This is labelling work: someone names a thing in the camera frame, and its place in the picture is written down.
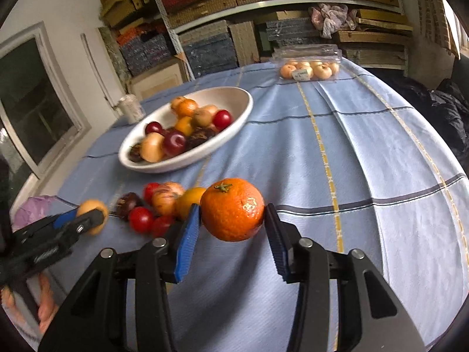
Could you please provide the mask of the person left hand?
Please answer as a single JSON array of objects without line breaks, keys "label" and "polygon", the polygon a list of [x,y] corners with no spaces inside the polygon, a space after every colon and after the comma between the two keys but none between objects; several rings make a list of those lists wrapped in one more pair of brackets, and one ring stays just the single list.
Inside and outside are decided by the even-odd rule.
[{"label": "person left hand", "polygon": [[8,286],[1,288],[1,306],[19,331],[41,337],[57,313],[58,305],[46,273],[39,273],[26,281],[26,288],[33,298],[33,307]]}]

